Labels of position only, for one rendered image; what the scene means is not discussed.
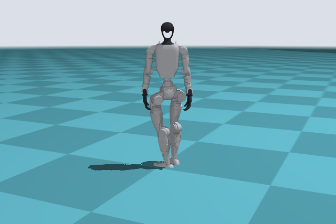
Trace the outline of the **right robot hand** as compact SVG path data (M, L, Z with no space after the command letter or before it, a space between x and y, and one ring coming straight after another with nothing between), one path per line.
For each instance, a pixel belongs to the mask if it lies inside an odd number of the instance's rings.
M191 102L192 102L192 90L189 89L188 90L188 94L186 94L187 96L187 102L184 106L187 106L186 109L184 109L184 111L187 111L190 107L191 107Z

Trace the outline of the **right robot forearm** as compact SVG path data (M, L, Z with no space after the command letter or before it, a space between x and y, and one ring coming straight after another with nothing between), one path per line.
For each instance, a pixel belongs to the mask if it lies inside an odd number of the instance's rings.
M188 94L189 89L192 90L190 68L189 68L189 73L190 73L189 75L184 76L184 84L185 84L186 94ZM192 92L193 92L193 90L192 90Z

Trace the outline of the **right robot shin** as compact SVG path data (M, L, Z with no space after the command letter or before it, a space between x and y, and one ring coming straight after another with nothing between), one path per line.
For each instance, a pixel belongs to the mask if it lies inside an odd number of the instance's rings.
M181 141L181 131L176 134L170 132L170 139L171 139L171 160L174 161L175 159L177 159L177 151Z

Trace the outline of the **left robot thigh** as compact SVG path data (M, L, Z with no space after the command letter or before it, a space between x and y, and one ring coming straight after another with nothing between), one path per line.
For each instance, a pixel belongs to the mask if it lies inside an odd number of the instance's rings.
M159 133L159 130L165 129L168 137L171 131L168 127L163 126L162 102L163 92L160 91L150 96L150 116L157 133Z

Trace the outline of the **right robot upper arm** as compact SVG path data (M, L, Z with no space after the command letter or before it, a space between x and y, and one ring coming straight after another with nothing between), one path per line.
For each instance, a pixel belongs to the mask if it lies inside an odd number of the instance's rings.
M189 56L188 56L188 49L185 46L179 46L179 52L182 54L181 59L182 59L182 65L183 68L182 69L182 74L186 75L186 74L190 74L189 73Z

